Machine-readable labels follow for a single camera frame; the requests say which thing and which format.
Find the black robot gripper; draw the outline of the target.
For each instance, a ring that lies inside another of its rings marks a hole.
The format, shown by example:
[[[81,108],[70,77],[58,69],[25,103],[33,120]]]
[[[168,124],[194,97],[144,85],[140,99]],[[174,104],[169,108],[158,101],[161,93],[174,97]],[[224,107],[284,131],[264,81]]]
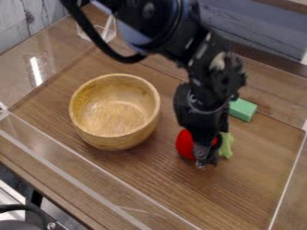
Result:
[[[215,109],[204,109],[192,99],[189,84],[180,84],[174,90],[172,107],[178,125],[188,130],[193,140],[194,167],[204,169],[219,162],[221,134],[228,132],[229,102]]]

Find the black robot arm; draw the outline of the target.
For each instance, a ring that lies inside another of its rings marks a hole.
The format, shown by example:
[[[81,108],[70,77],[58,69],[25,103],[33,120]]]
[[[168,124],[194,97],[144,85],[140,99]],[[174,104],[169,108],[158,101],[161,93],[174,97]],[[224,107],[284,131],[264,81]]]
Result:
[[[189,132],[194,167],[219,162],[229,134],[231,102],[247,84],[241,60],[227,40],[201,22],[197,0],[89,0],[113,16],[125,43],[134,53],[116,52],[100,37],[77,0],[60,0],[89,40],[116,61],[133,64],[157,54],[185,70],[172,108],[178,125]]]

